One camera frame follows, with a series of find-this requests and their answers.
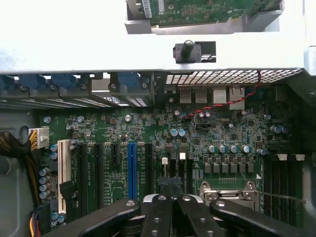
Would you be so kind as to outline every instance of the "cable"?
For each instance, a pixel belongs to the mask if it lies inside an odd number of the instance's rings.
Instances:
[[[235,103],[238,103],[240,101],[244,101],[246,100],[248,97],[254,95],[258,89],[258,87],[260,86],[260,82],[261,82],[261,72],[258,70],[257,71],[258,73],[258,81],[257,81],[257,84],[255,85],[255,87],[253,88],[253,90],[248,93],[247,95],[245,95],[244,97],[238,99],[238,100],[235,100],[235,101],[229,101],[229,102],[226,102],[225,104],[214,104],[213,106],[205,106],[203,109],[201,110],[196,110],[194,113],[189,113],[188,116],[185,117],[185,119],[191,119],[192,117],[194,117],[194,114],[198,114],[198,113],[201,113],[203,110],[211,110],[212,108],[214,107],[222,107],[222,106],[225,106],[225,105],[232,105],[232,104],[235,104]]]

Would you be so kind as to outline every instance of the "ventilation grille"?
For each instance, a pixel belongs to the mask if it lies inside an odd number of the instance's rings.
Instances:
[[[273,83],[301,71],[302,69],[261,70],[261,83]],[[250,84],[257,82],[257,75],[257,70],[193,72],[189,75],[168,75],[166,84]]]

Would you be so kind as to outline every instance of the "green circuit board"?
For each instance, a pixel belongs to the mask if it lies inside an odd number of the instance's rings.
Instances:
[[[277,10],[281,0],[142,0],[146,18],[160,27],[225,23],[244,14]]]
[[[295,152],[293,149],[298,138],[291,132],[282,135],[271,132],[273,125],[289,126],[291,131],[293,114],[297,113],[293,112],[294,107],[285,102],[265,103],[263,96],[264,93],[258,93],[255,100],[247,101],[243,114],[241,111],[229,110],[228,107],[215,108],[210,111],[210,117],[194,117],[190,121],[184,121],[181,117],[193,111],[195,105],[174,104],[167,104],[162,108],[50,110],[41,116],[40,121],[42,126],[50,129],[51,145],[63,139],[77,139],[79,142],[71,152],[71,170],[77,189],[86,194],[85,200],[74,203],[77,210],[75,215],[80,217],[121,198],[133,197],[142,200],[147,194],[159,193],[158,180],[164,175],[164,171],[167,176],[182,174],[184,192],[193,195],[199,195],[203,181],[207,181],[215,190],[242,190],[247,181],[251,180],[257,190],[264,191],[264,177],[269,178],[269,174],[264,173],[265,157],[258,155],[256,149],[269,149],[272,143],[277,142],[291,144],[287,145],[287,149]],[[179,116],[174,116],[175,110],[180,112]],[[267,113],[272,119],[265,118]],[[49,124],[43,122],[43,118],[47,116],[51,117]],[[84,118],[83,122],[78,122],[80,116]],[[130,116],[131,121],[125,121],[126,116]],[[74,130],[67,131],[67,125],[73,125]],[[173,137],[170,133],[172,129],[183,129],[185,135]],[[134,186],[131,186],[129,177],[130,144],[134,145],[137,157],[136,172],[133,172]],[[214,153],[209,152],[210,145],[215,147]],[[221,145],[225,146],[224,153],[218,151]],[[249,147],[249,153],[242,152],[243,145]],[[231,146],[237,147],[236,153],[230,152]],[[279,150],[275,152],[282,152],[282,147],[279,146]],[[82,164],[78,163],[78,156],[82,151],[86,154],[84,171],[79,168]],[[178,165],[180,153],[185,153],[187,159],[192,161],[192,169],[184,168],[181,174]],[[50,154],[50,150],[45,151],[42,166],[51,165]],[[170,168],[164,170],[161,165],[162,157],[167,157],[169,162],[175,162],[173,171]],[[153,161],[149,174],[148,159]],[[232,164],[251,164],[253,170],[241,171],[239,168],[232,171]],[[57,199],[58,180],[56,173],[52,173],[51,195],[46,201]],[[79,183],[79,176],[85,181]],[[150,191],[148,177],[153,179]],[[284,182],[287,182],[287,179],[280,181],[278,187],[283,186]],[[280,190],[278,187],[273,187],[269,192]],[[292,195],[299,196],[300,189],[301,187],[298,187]],[[264,203],[264,197],[261,196],[261,212],[266,212]],[[271,209],[278,208],[273,201],[269,205]]]

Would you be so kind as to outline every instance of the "white power connector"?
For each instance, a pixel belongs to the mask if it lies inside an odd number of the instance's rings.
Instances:
[[[35,130],[37,131],[37,140],[38,140],[37,149],[48,147],[49,146],[49,128],[48,127],[29,128],[29,134]]]

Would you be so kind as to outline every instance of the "yellow wire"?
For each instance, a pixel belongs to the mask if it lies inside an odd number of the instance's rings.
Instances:
[[[34,230],[33,230],[33,225],[32,225],[32,222],[33,222],[33,217],[31,217],[31,219],[30,219],[30,231],[31,231],[31,235],[32,235],[32,237],[34,237],[34,236],[35,236],[35,234],[34,234]]]

